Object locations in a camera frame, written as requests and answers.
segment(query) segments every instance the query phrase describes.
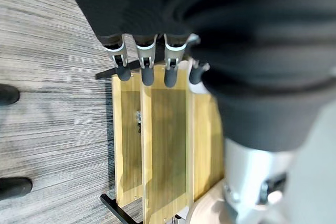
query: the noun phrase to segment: black metal frame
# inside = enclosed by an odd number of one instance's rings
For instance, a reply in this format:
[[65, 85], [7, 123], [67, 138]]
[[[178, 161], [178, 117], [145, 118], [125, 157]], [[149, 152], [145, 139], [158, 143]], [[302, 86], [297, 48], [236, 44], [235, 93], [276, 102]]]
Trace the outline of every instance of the black metal frame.
[[106, 194], [100, 196], [101, 202], [121, 221], [122, 224], [142, 224], [142, 221], [137, 223], [133, 220], [121, 207], [118, 206], [117, 200], [111, 199]]

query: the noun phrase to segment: striped carpet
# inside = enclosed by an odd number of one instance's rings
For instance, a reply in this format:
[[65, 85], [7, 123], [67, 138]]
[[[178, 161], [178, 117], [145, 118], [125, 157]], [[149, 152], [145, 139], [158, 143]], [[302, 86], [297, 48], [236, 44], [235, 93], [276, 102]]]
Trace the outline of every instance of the striped carpet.
[[[112, 105], [94, 75], [111, 67], [74, 0], [0, 0], [0, 83], [21, 91], [0, 107], [0, 176], [34, 183], [0, 223], [119, 223], [99, 200], [115, 189]], [[141, 202], [126, 210], [141, 220]]]

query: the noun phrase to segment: black metal bar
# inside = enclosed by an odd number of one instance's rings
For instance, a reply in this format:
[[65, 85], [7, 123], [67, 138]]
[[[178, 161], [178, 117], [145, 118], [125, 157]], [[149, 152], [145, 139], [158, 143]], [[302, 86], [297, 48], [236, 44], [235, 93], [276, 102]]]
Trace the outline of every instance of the black metal bar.
[[121, 221], [122, 224], [142, 224], [142, 221], [137, 223], [124, 210], [122, 210], [115, 199], [111, 199], [106, 194], [100, 196], [101, 202]]
[[[155, 46], [155, 61], [154, 63], [161, 63], [164, 61], [164, 40], [157, 39]], [[140, 63], [138, 60], [132, 61], [129, 63], [130, 69], [135, 70], [140, 68]], [[103, 78], [111, 78], [112, 75], [117, 74], [116, 68], [111, 68], [104, 72], [96, 73], [96, 80]]]

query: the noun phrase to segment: robotic hand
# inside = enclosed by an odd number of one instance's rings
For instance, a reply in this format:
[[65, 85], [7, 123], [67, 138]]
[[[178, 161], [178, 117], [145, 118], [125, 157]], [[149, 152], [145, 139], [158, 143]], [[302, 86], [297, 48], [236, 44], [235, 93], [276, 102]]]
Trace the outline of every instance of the robotic hand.
[[194, 68], [198, 62], [211, 68], [194, 71], [191, 83], [202, 74], [218, 101], [227, 209], [236, 223], [262, 222], [282, 198], [287, 170], [320, 108], [335, 98], [336, 1], [76, 1], [120, 73], [129, 74], [128, 62], [122, 41], [114, 48], [116, 38], [133, 35], [149, 85], [155, 35], [170, 36], [167, 86], [174, 84], [186, 36], [199, 35], [190, 51]]

